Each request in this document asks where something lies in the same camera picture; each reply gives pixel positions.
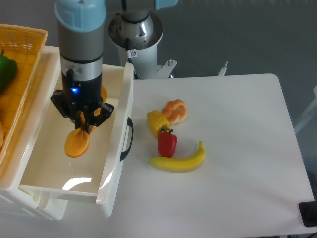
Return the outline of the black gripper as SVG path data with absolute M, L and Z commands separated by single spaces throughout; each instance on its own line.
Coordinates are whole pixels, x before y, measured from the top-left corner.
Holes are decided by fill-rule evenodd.
M 62 75 L 62 90 L 56 90 L 51 101 L 65 118 L 75 122 L 76 129 L 88 134 L 94 126 L 100 126 L 113 113 L 114 106 L 103 101 L 102 76 L 87 81 L 75 79 L 75 72 Z

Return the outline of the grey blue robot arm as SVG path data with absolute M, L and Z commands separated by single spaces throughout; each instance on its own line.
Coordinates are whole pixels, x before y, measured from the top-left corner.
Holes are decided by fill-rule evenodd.
M 118 47 L 122 63 L 134 66 L 137 79 L 155 79 L 157 44 L 163 36 L 155 11 L 173 7 L 175 0 L 58 0 L 62 89 L 51 96 L 59 112 L 76 128 L 90 132 L 112 114 L 104 102 L 102 65 L 104 36 Z

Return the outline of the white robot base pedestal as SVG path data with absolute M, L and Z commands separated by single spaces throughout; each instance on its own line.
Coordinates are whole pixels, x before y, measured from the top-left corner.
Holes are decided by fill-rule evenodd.
M 152 12 L 117 15 L 109 24 L 109 36 L 118 49 L 120 63 L 134 66 L 136 79 L 165 79 L 172 77 L 177 61 L 168 59 L 157 64 L 157 45 L 163 37 L 163 24 Z

